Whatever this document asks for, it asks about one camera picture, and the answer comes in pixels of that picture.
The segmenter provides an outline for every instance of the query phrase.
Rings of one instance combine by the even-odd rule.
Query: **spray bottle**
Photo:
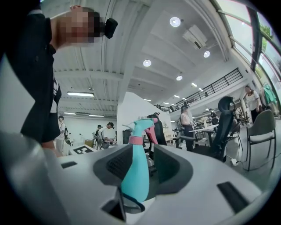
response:
[[[129,144],[133,145],[133,160],[130,169],[122,181],[121,189],[123,193],[133,197],[138,202],[144,202],[149,191],[149,172],[146,155],[142,146],[142,132],[149,128],[148,135],[153,143],[157,144],[153,129],[154,118],[137,120],[134,122],[134,125],[135,127],[132,129],[133,132],[129,138]]]

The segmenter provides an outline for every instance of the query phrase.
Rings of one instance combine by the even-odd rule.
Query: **black railing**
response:
[[[185,98],[185,100],[181,100],[177,102],[175,105],[170,106],[170,107],[165,107],[165,106],[160,106],[158,105],[158,108],[164,112],[169,112],[172,113],[174,111],[177,111],[181,109],[182,106],[188,106],[193,104],[194,102],[197,102],[201,99],[204,99],[220,90],[223,88],[233,84],[234,82],[240,80],[243,78],[241,73],[239,72],[238,68],[234,69],[224,77],[220,78],[219,80],[215,81],[214,83],[208,85],[207,87],[203,88],[201,91],[196,92],[195,94],[192,94]]]

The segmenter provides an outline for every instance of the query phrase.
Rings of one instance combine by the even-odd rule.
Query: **recessed light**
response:
[[[67,115],[76,115],[75,113],[72,113],[72,112],[64,112],[64,114],[67,114]]]
[[[208,58],[208,57],[210,56],[210,52],[209,52],[209,51],[205,51],[204,54],[203,54],[203,56],[204,56],[205,58]]]
[[[145,67],[148,67],[148,66],[151,65],[151,61],[149,59],[146,59],[146,60],[144,60],[143,64],[144,64]]]
[[[93,97],[94,96],[93,93],[71,92],[71,91],[68,91],[67,94],[70,96],[84,96],[84,97]]]
[[[178,77],[177,77],[177,80],[182,80],[182,79],[183,79],[182,76],[178,76]]]
[[[173,27],[178,27],[180,25],[180,19],[178,17],[172,17],[170,19],[170,25]]]
[[[89,115],[89,116],[94,116],[94,117],[104,117],[102,115]]]

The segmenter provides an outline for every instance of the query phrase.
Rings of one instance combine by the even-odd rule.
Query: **gray chair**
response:
[[[250,169],[250,163],[251,163],[251,146],[255,144],[259,144],[262,142],[270,141],[269,143],[269,149],[267,157],[270,153],[270,147],[271,147],[271,140],[274,139],[274,157],[273,157],[273,163],[272,167],[274,166],[275,162],[275,154],[276,154],[276,131],[275,131],[275,119],[274,115],[271,110],[265,110],[261,112],[254,124],[251,127],[247,128],[247,157],[246,161],[248,160],[248,150],[249,151],[249,165],[248,165],[248,171]]]

